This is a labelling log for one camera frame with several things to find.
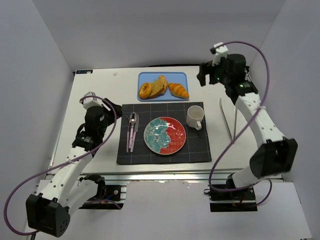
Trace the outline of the striped orange croissant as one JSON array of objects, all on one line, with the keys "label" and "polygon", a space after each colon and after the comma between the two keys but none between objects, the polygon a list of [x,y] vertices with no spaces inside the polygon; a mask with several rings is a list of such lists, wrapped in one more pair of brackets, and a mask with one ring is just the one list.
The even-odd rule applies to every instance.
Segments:
[{"label": "striped orange croissant", "polygon": [[175,97],[182,98],[182,99],[190,98],[188,91],[180,83],[169,83],[168,88],[170,90],[170,93]]}]

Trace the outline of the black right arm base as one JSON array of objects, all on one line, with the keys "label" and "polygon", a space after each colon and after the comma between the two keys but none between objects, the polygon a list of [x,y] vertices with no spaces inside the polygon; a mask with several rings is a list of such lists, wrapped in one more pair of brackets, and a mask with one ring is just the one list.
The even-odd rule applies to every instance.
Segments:
[{"label": "black right arm base", "polygon": [[211,213],[257,212],[257,201],[253,187],[242,190],[224,192],[210,188],[203,190],[209,198]]}]

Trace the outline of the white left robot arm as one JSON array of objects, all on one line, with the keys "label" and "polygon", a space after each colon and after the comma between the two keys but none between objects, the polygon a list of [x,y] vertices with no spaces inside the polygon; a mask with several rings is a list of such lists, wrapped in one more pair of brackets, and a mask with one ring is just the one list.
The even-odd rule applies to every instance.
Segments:
[{"label": "white left robot arm", "polygon": [[105,179],[98,174],[81,177],[101,144],[108,140],[105,132],[122,117],[122,107],[107,98],[98,102],[93,95],[80,100],[86,110],[84,123],[77,130],[69,155],[52,180],[38,194],[26,200],[28,226],[54,237],[61,237],[73,213],[88,200],[100,201],[106,196]]}]

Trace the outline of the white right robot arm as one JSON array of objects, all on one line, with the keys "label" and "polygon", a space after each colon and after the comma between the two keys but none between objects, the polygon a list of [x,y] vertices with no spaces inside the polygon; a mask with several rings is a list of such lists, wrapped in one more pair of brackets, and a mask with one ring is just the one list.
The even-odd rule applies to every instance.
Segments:
[{"label": "white right robot arm", "polygon": [[267,177],[290,172],[298,143],[276,127],[256,86],[246,79],[245,57],[229,54],[219,63],[202,63],[197,75],[201,86],[205,86],[206,76],[211,85],[220,83],[225,87],[226,95],[247,121],[257,144],[249,165],[228,177],[223,192],[241,191]]}]

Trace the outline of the brown bread slice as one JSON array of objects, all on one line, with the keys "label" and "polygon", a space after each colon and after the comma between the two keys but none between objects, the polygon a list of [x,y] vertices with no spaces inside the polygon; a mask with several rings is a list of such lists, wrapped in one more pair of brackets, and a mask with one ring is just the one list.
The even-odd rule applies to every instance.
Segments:
[{"label": "brown bread slice", "polygon": [[152,90],[151,93],[149,95],[149,98],[153,99],[156,98],[157,96],[161,95],[161,92],[164,89],[164,85],[160,80],[155,80],[152,83]]}]

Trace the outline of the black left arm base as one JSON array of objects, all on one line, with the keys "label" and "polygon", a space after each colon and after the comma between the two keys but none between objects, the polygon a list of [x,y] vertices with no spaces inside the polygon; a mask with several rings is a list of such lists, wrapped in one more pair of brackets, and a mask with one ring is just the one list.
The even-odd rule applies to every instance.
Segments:
[{"label": "black left arm base", "polygon": [[120,184],[108,184],[105,178],[98,174],[89,174],[79,178],[80,185],[84,180],[97,186],[96,194],[89,198],[80,209],[84,210],[121,210],[124,205],[126,188]]}]

